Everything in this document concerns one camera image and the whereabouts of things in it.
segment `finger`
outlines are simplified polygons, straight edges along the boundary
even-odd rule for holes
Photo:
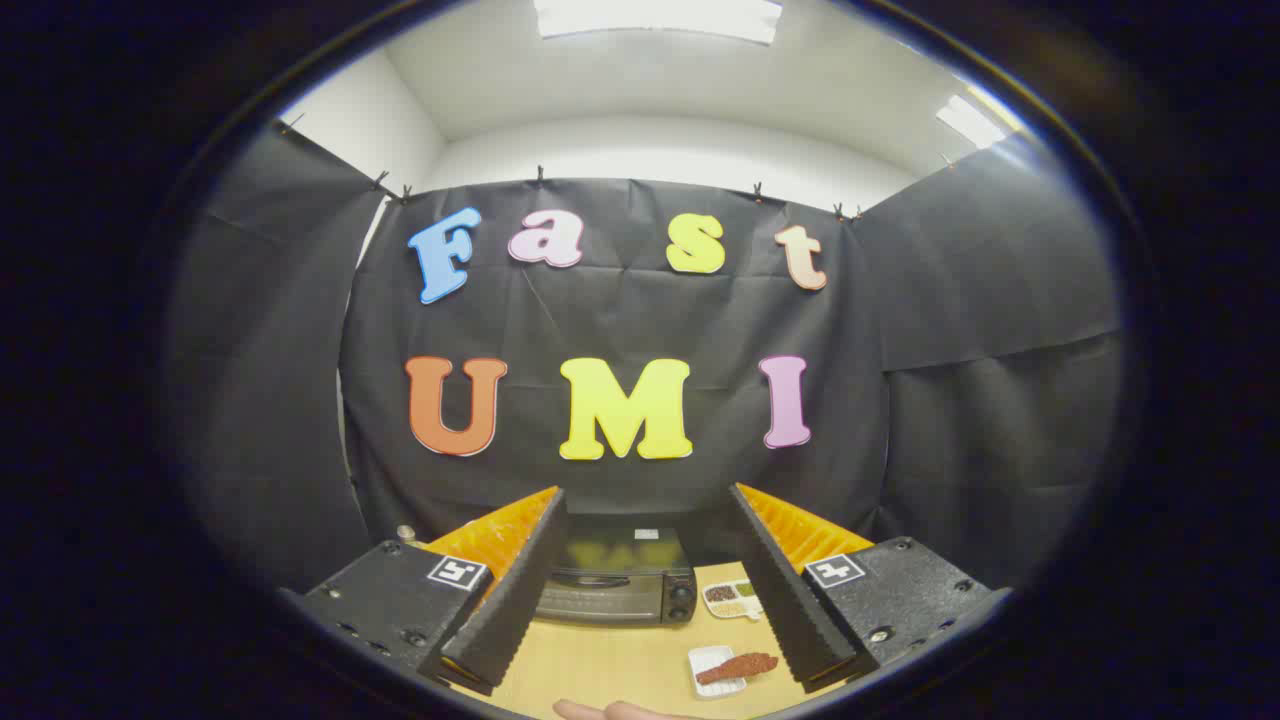
[[[567,700],[556,701],[552,710],[564,720],[605,720],[604,711]]]
[[[604,708],[605,720],[699,720],[698,717],[687,717],[685,715],[666,715],[662,712],[654,712],[653,710],[645,710],[639,705],[631,705],[630,702],[611,702],[608,707]]]

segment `ceiling light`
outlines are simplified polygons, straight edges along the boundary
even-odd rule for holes
[[[996,97],[992,94],[987,92],[986,90],[975,85],[969,86],[969,94],[977,97],[983,105],[986,105],[988,110],[995,113],[996,117],[1000,118],[1000,122],[1005,123],[1005,126],[1009,127],[1010,132],[1018,132],[1023,129],[1023,123],[1018,119],[1016,115],[1014,115],[1012,110],[1010,110],[1009,106],[1006,106],[1000,100],[996,100]]]
[[[986,150],[995,142],[1005,138],[1005,133],[996,127],[996,123],[988,120],[986,115],[979,113],[973,105],[965,102],[959,95],[951,96],[946,106],[938,110],[937,118],[951,127],[951,129],[969,138],[969,142],[977,145],[978,150]]]
[[[599,29],[685,29],[769,45],[782,5],[768,0],[534,0],[543,37]]]

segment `pink letter i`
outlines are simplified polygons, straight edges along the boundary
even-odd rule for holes
[[[769,378],[769,432],[764,445],[771,450],[809,442],[809,428],[800,407],[800,373],[805,361],[795,355],[774,355],[760,360],[760,372]]]

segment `yellow letter m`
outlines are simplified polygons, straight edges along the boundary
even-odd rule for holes
[[[561,457],[599,460],[604,456],[604,446],[595,439],[595,423],[600,423],[618,457],[631,451],[641,424],[644,439],[636,446],[640,457],[685,457],[694,451],[694,443],[685,437],[684,389],[689,363],[650,361],[630,397],[604,360],[573,357],[561,365],[561,374],[570,383],[568,441],[561,445]]]

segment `white ceiling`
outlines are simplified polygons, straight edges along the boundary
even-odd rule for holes
[[[974,151],[934,118],[965,83],[827,0],[783,0],[771,46],[689,32],[543,40],[532,0],[472,0],[387,47],[445,140],[593,115],[699,117],[851,147],[916,177]]]

